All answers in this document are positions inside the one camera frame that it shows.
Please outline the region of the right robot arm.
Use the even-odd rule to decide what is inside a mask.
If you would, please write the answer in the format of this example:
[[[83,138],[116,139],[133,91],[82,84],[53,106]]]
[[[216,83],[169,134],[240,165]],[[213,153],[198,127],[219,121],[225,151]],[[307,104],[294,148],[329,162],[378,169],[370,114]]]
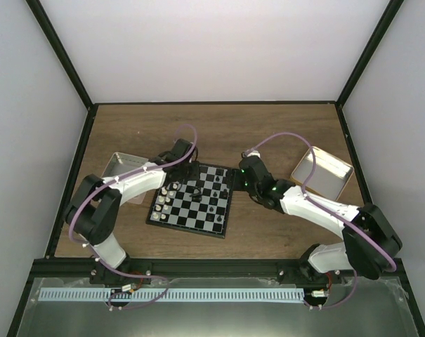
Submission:
[[[243,157],[239,168],[243,189],[257,204],[303,218],[342,240],[318,244],[303,255],[299,273],[304,281],[314,283],[334,270],[354,270],[375,280],[396,269],[394,258],[403,243],[378,206],[346,205],[304,192],[290,180],[275,179],[257,154]]]

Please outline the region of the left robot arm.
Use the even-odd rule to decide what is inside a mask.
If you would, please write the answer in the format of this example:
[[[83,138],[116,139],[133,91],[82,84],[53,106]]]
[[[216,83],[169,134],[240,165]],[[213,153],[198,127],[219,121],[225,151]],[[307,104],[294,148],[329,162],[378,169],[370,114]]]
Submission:
[[[77,233],[80,242],[107,265],[106,275],[117,284],[131,275],[125,262],[127,254],[113,231],[121,205],[167,183],[180,182],[197,169],[192,158],[198,150],[194,143],[178,139],[171,150],[149,159],[142,166],[118,176],[86,176],[70,203],[63,219],[69,225],[69,236]]]

